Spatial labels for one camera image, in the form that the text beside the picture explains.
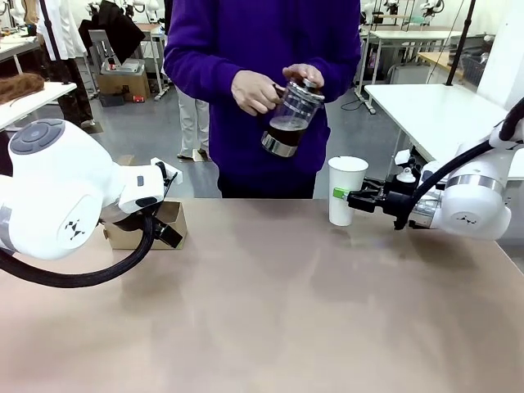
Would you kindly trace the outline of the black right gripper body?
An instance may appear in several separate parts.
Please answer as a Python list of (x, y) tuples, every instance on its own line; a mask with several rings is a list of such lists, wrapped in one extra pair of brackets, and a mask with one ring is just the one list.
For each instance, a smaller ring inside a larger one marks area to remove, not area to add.
[(413, 195), (417, 188), (416, 182), (403, 183), (395, 179), (386, 181), (383, 188), (383, 196), (386, 198), (383, 212), (395, 217), (395, 229), (403, 229), (408, 223), (409, 215), (415, 206)]

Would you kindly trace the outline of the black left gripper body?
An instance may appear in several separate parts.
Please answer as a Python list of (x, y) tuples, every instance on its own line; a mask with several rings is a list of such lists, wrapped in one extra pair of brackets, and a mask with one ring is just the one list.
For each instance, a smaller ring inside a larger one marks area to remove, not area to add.
[(174, 228), (159, 220), (154, 221), (154, 238), (171, 248), (177, 248), (183, 236)]

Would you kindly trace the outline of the person's left hand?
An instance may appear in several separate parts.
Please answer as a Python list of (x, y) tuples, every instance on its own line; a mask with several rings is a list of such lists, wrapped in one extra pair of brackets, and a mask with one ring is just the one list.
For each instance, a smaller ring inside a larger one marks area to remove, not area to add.
[(322, 88), (324, 85), (322, 73), (313, 65), (303, 63), (293, 64), (284, 67), (282, 74), (287, 79), (307, 79), (315, 84), (317, 88)]

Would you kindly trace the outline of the person's right hand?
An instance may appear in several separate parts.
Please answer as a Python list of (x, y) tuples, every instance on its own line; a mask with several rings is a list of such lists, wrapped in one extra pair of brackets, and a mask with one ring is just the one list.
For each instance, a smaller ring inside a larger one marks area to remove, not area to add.
[(281, 101), (274, 81), (250, 70), (235, 74), (231, 92), (237, 105), (252, 116), (268, 113)]

